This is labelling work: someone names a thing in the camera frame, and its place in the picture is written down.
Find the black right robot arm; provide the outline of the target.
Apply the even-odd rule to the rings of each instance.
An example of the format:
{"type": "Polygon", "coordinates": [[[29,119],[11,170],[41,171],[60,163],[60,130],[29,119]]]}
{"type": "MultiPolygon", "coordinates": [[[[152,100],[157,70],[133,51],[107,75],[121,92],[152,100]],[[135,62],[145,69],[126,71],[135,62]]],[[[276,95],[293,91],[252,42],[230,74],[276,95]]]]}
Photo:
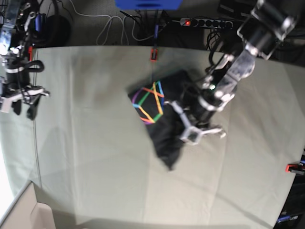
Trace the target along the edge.
{"type": "Polygon", "coordinates": [[[42,1],[10,0],[0,11],[0,63],[5,76],[0,78],[0,111],[21,114],[22,105],[28,105],[27,118],[37,116],[40,99],[50,96],[44,87],[31,83],[30,74],[41,73],[45,65],[33,59],[33,49],[49,47],[59,35],[59,1],[52,0],[54,14],[47,21],[40,12],[42,1]]]}

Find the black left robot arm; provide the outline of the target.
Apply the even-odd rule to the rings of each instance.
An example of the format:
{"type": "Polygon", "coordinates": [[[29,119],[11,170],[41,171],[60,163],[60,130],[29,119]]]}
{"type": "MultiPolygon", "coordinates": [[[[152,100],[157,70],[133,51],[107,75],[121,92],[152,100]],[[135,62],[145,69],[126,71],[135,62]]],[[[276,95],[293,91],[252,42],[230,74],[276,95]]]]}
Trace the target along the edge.
{"type": "Polygon", "coordinates": [[[294,29],[304,7],[303,0],[257,1],[237,30],[242,48],[211,63],[205,76],[182,81],[181,99],[167,101],[183,124],[181,141],[195,145],[206,135],[225,137],[221,126],[210,123],[212,116],[235,97],[238,83],[253,73],[256,58],[271,57],[294,29]]]}

